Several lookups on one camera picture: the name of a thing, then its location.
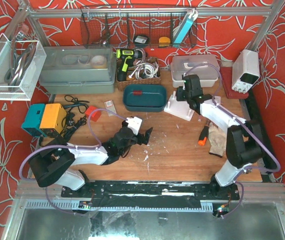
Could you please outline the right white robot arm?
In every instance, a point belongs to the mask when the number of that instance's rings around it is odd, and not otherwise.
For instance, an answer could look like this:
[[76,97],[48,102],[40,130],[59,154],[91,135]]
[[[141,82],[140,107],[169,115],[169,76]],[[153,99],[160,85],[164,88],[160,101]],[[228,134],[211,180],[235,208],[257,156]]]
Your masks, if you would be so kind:
[[226,161],[210,179],[209,189],[214,197],[232,190],[238,176],[263,156],[258,144],[262,140],[259,123],[238,117],[217,101],[211,94],[203,94],[200,78],[196,74],[182,78],[183,86],[177,88],[176,100],[187,102],[189,107],[220,128],[226,134]]

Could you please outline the small red spring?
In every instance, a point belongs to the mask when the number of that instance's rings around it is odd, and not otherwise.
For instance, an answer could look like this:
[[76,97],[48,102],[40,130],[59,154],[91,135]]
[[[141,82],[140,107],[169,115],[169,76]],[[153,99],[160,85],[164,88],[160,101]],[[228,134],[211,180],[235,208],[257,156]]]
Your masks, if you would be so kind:
[[134,96],[142,96],[143,95],[143,91],[142,90],[133,90],[132,94]]

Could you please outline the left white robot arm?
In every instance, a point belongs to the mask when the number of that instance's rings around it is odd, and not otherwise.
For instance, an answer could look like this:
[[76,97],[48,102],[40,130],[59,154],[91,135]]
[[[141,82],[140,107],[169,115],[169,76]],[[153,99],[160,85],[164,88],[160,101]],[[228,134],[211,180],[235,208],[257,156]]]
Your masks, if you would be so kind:
[[120,158],[125,158],[133,145],[147,145],[152,131],[151,127],[144,134],[134,134],[132,129],[123,126],[99,148],[88,149],[87,146],[73,144],[53,148],[49,145],[46,150],[37,153],[27,162],[39,187],[56,184],[77,191],[85,185],[88,178],[82,170],[71,169],[72,166],[110,165]]

